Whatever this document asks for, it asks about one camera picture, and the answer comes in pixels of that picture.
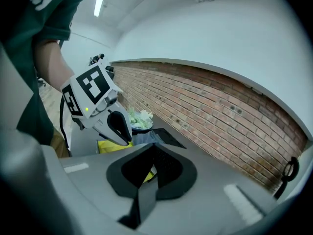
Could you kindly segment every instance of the shirt sleeve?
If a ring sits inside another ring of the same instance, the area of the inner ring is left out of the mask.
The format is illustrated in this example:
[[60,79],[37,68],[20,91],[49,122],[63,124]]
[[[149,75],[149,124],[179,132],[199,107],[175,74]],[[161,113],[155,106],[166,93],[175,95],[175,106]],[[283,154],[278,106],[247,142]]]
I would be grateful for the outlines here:
[[34,37],[35,42],[42,40],[68,40],[70,24],[82,0],[63,0],[49,16],[43,29]]

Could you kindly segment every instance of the fluorescent light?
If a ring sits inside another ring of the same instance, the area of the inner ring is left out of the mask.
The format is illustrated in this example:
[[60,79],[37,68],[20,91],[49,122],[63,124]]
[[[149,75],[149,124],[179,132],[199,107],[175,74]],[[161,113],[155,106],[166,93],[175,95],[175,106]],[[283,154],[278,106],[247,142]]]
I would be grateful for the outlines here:
[[97,0],[96,1],[96,6],[94,8],[94,15],[96,17],[99,17],[102,2],[103,2],[103,0]]

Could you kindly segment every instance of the wooden floor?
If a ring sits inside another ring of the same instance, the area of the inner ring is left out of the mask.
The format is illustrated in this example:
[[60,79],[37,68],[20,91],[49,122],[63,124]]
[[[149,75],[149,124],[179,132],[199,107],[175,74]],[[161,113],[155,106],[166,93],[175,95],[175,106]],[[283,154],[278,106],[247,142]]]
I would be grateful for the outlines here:
[[[45,110],[48,113],[48,116],[53,123],[53,126],[59,131],[60,130],[60,102],[61,102],[61,93],[51,87],[50,85],[46,84],[46,86],[39,87],[39,95],[44,103]],[[63,112],[63,128],[65,134],[67,136],[68,144],[70,145],[70,138],[72,133],[72,125],[73,121],[70,116],[69,110],[66,105],[64,105],[64,112]]]

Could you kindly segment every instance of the yellow object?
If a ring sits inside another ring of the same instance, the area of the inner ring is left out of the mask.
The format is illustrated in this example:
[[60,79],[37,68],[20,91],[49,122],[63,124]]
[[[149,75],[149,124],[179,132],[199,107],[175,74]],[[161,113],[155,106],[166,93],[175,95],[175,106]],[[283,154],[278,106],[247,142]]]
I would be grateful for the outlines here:
[[[128,147],[132,147],[134,144],[133,142],[129,142],[129,145],[127,146],[122,146],[122,145],[118,145],[116,143],[113,143],[109,140],[104,140],[104,141],[98,141],[98,148],[99,148],[99,152],[100,153],[108,153],[108,152],[113,152],[113,151],[118,151],[118,150],[122,150]],[[150,179],[152,179],[154,176],[154,174],[152,172],[149,172],[147,177],[145,178],[145,180],[143,182],[146,182]]]

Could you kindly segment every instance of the gray cloth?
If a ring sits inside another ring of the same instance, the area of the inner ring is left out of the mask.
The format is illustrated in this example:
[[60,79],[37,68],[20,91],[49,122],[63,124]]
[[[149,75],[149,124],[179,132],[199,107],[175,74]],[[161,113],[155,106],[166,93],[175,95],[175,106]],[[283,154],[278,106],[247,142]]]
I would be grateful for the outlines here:
[[154,131],[149,131],[144,134],[137,134],[133,136],[133,144],[138,145],[142,143],[164,143],[158,134]]

